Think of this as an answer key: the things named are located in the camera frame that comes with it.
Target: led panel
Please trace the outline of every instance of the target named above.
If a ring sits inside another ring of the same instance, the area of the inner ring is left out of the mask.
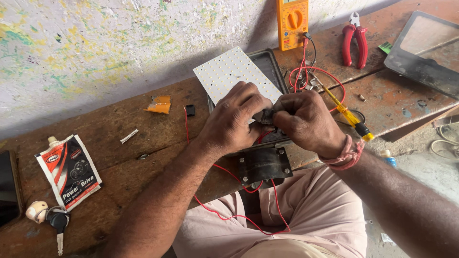
[[[254,83],[260,93],[274,104],[282,92],[258,69],[250,58],[235,47],[193,69],[216,105],[239,81]]]

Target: digital multimeter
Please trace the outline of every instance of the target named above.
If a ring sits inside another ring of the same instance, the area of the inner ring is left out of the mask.
[[[277,0],[277,31],[280,50],[303,46],[308,31],[308,0]]]

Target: tester screwdriver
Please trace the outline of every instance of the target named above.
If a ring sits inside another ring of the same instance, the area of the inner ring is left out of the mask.
[[[325,86],[322,85],[322,88],[325,90],[328,96],[331,97],[333,102],[337,105],[338,111],[344,115],[349,124],[355,128],[355,130],[363,138],[363,140],[371,141],[375,138],[373,134],[370,132],[370,130],[368,130],[368,128],[364,125],[364,123],[358,120],[357,117],[355,117],[354,114],[352,114],[352,112],[349,111],[346,105],[341,104],[341,102]]]

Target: paint-stained wall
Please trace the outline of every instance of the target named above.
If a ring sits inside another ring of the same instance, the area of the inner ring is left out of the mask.
[[[310,32],[396,1],[310,0]],[[236,45],[277,46],[274,0],[2,0],[0,139],[189,78]]]

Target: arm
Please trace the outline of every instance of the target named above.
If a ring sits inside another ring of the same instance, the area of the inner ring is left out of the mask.
[[[247,148],[260,136],[247,124],[271,108],[251,83],[239,82],[218,102],[198,137],[139,195],[113,229],[106,257],[161,257],[171,246],[207,171],[221,156]]]
[[[326,159],[340,155],[346,136],[319,94],[310,90],[283,95],[274,110],[274,124],[297,145]],[[455,257],[459,253],[455,204],[366,151],[351,168],[333,172],[368,205],[408,255]]]

